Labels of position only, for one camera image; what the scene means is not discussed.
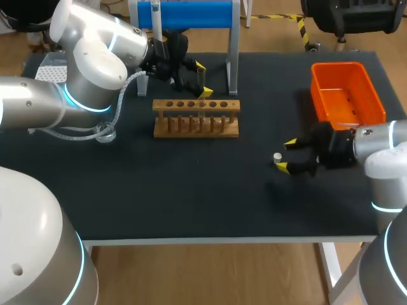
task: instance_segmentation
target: blue bar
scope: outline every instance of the blue bar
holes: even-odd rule
[[[152,29],[150,2],[138,2],[139,28]],[[161,2],[165,30],[231,29],[231,1]]]

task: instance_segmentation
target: wooden test tube rack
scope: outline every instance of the wooden test tube rack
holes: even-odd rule
[[[239,100],[154,100],[156,138],[227,138],[238,137]],[[172,112],[196,112],[195,116]],[[228,116],[216,116],[228,112]]]

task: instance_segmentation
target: floor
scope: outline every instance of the floor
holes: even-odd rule
[[[127,4],[111,6],[128,15]],[[253,15],[301,13],[299,0],[254,0]],[[321,33],[307,19],[307,32],[332,50],[336,39]],[[392,35],[349,35],[348,49],[376,51],[404,109],[407,109],[407,19]],[[189,30],[190,52],[227,49],[226,30]],[[241,28],[240,50],[300,52],[303,46],[295,22],[252,20]],[[0,75],[19,75],[29,53],[23,34],[0,36]],[[359,249],[356,243],[336,244],[345,269]],[[322,305],[326,285],[312,244],[176,245],[96,248],[100,305]],[[352,305],[361,304],[356,297]]]

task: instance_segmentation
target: black table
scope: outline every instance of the black table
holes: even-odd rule
[[[207,67],[214,98],[235,98],[226,93],[224,54],[196,58]],[[41,60],[31,57],[24,76],[33,78]],[[374,53],[243,53],[237,139],[154,139],[153,99],[190,95],[150,80],[148,97],[137,97],[135,82],[128,87],[113,144],[3,132],[0,166],[46,185],[80,236],[94,245],[160,243],[157,238],[371,240],[376,221],[361,167],[319,170],[312,178],[291,177],[270,166],[275,152],[286,159],[307,157],[284,152],[283,143],[315,119],[310,68],[330,61],[364,64],[388,120],[405,117]]]

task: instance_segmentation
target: orange bin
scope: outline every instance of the orange bin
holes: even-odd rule
[[[311,94],[319,121],[335,130],[386,122],[386,112],[364,66],[359,62],[312,65]]]

